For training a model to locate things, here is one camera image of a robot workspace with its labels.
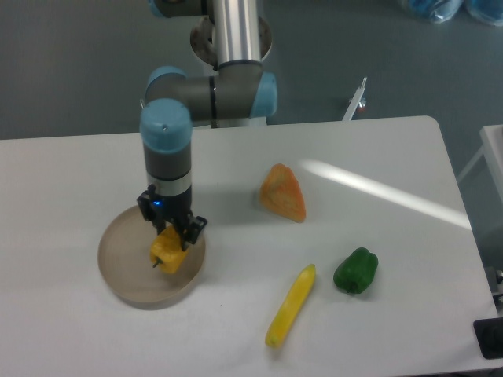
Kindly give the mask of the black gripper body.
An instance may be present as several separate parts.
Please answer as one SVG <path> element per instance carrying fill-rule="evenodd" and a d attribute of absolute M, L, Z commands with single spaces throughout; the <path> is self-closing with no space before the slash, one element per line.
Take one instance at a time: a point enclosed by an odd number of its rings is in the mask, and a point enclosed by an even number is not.
<path fill-rule="evenodd" d="M 176 196 L 162 196 L 156 191 L 154 184 L 149 185 L 150 207 L 155 217 L 152 220 L 157 232 L 162 232 L 170 223 L 177 232 L 184 232 L 189 228 L 193 216 L 192 188 L 189 187 L 182 194 Z"/>

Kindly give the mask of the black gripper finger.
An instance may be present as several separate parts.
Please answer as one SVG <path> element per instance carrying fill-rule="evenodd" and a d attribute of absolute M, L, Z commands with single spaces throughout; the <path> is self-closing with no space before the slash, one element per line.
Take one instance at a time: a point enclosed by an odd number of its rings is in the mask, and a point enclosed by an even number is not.
<path fill-rule="evenodd" d="M 163 198 L 156 192 L 154 184 L 150 184 L 137 198 L 137 205 L 144 220 L 152 224 L 157 235 L 161 234 L 166 228 L 166 220 L 163 216 Z"/>
<path fill-rule="evenodd" d="M 207 219 L 201 216 L 189 214 L 187 219 L 182 222 L 179 236 L 181 240 L 182 251 L 187 251 L 190 245 L 195 245 L 199 236 L 207 225 Z"/>

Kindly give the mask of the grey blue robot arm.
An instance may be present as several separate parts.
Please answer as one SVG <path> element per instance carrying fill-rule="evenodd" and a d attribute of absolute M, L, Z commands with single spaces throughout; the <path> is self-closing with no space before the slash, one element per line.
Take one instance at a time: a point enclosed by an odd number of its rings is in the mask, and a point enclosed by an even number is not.
<path fill-rule="evenodd" d="M 140 114 L 149 185 L 138 206 L 157 232 L 172 225 L 186 250 L 207 224 L 191 211 L 193 124 L 272 116 L 277 84 L 274 74 L 263 70 L 255 1 L 151 1 L 149 6 L 166 18 L 207 16 L 215 27 L 215 75 L 190 78 L 180 68 L 157 68 Z"/>

